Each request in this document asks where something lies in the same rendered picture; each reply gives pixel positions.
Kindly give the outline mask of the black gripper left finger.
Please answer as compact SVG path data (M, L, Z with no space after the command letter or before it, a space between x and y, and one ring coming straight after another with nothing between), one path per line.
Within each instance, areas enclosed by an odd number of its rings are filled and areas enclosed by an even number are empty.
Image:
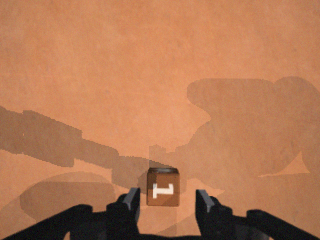
M102 212L75 205L1 240L64 240L68 232L70 240L145 240L137 226L140 196L140 188L131 188Z

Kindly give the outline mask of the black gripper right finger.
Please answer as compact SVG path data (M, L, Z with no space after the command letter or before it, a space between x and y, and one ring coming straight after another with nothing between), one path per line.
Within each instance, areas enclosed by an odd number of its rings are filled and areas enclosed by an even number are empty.
M233 215L232 208L203 189L195 192L195 218L200 240L320 240L260 209L247 210L246 217Z

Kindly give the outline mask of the brown digit cube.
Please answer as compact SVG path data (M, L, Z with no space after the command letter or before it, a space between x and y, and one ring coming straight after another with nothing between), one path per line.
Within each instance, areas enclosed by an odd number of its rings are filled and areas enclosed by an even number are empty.
M147 206L178 207L180 174L177 168L150 167L147 173Z

